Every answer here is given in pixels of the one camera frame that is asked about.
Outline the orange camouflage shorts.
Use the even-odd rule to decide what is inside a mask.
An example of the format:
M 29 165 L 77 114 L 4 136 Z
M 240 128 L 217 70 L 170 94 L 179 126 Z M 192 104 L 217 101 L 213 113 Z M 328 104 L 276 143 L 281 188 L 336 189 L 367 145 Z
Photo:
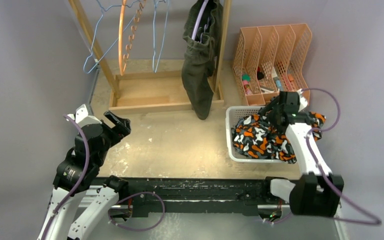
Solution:
M 240 118 L 231 129 L 233 147 L 237 153 L 248 159 L 280 160 L 287 164 L 298 164 L 297 153 L 291 141 L 286 136 L 289 125 L 305 123 L 311 126 L 306 137 L 306 143 L 311 155 L 319 156 L 316 151 L 316 141 L 322 138 L 321 127 L 326 117 L 317 112 L 301 112 L 293 114 L 292 121 L 285 129 L 275 129 L 262 111 Z

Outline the orange plastic hanger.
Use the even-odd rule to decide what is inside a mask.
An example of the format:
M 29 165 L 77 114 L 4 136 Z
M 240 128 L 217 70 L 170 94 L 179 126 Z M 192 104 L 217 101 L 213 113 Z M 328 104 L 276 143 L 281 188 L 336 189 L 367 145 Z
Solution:
M 130 21 L 125 21 L 126 9 L 129 8 L 129 6 L 132 7 L 135 3 L 138 3 L 135 14 Z M 121 76 L 125 74 L 127 63 L 133 47 L 133 41 L 136 36 L 138 23 L 141 19 L 146 4 L 147 0 L 135 0 L 131 3 L 131 5 L 128 5 L 126 0 L 122 1 L 118 26 L 118 66 L 119 74 Z

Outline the olive green shorts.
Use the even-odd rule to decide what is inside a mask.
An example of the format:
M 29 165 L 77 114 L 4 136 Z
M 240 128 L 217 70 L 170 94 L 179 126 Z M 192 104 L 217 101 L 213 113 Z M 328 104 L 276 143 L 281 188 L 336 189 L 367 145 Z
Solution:
M 200 120 L 205 120 L 209 116 L 214 94 L 208 78 L 216 69 L 216 57 L 220 51 L 223 5 L 219 0 L 208 1 L 197 34 L 192 38 L 202 4 L 203 1 L 198 0 L 190 8 L 183 28 L 186 51 L 181 78 L 192 109 Z

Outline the light blue wire hanger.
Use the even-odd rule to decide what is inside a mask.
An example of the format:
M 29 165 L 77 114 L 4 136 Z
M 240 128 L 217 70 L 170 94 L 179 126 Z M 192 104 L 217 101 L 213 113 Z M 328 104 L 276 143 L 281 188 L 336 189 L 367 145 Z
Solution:
M 81 3 L 86 8 L 86 16 L 92 26 L 92 43 L 88 45 L 89 55 L 83 64 L 83 72 L 90 74 L 104 61 L 102 56 L 93 53 L 93 47 L 100 46 L 106 58 L 116 57 L 122 1 L 82 0 Z

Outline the purple plastic hanger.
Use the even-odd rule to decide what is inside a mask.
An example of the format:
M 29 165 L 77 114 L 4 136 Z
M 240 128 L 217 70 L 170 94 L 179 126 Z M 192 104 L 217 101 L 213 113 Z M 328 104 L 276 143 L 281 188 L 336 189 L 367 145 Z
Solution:
M 197 15 L 195 23 L 194 23 L 193 31 L 192 31 L 192 34 L 191 34 L 191 39 L 192 40 L 196 39 L 198 28 L 199 28 L 201 19 L 203 17 L 203 14 L 204 14 L 204 11 L 205 11 L 205 9 L 207 7 L 208 2 L 209 2 L 209 0 L 203 0 L 202 5 L 201 5 L 201 7 L 199 9 L 198 15 Z

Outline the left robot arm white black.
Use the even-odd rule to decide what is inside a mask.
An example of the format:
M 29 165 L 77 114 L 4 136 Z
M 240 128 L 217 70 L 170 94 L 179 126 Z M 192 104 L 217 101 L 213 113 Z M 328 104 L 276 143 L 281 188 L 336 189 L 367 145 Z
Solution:
M 82 199 L 97 177 L 110 148 L 131 133 L 131 121 L 111 111 L 104 116 L 114 124 L 108 126 L 85 109 L 64 118 L 78 133 L 74 146 L 58 165 L 53 190 L 39 240 L 66 240 Z

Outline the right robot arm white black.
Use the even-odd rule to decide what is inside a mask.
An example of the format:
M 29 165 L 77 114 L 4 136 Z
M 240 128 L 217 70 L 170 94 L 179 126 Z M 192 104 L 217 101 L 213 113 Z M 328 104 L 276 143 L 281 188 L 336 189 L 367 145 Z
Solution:
M 316 145 L 311 119 L 303 111 L 307 106 L 301 90 L 281 91 L 263 109 L 269 122 L 290 142 L 301 176 L 296 183 L 267 177 L 269 185 L 261 189 L 260 196 L 268 204 L 279 198 L 288 202 L 294 215 L 332 218 L 345 183 L 331 171 Z

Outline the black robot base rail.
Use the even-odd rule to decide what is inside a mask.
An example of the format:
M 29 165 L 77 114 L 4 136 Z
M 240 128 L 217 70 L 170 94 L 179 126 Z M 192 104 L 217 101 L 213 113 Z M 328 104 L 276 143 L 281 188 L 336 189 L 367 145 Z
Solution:
M 111 215 L 131 207 L 134 218 L 150 213 L 242 214 L 268 217 L 272 212 L 289 213 L 289 203 L 270 194 L 265 179 L 140 178 L 127 177 L 131 203 L 117 203 Z

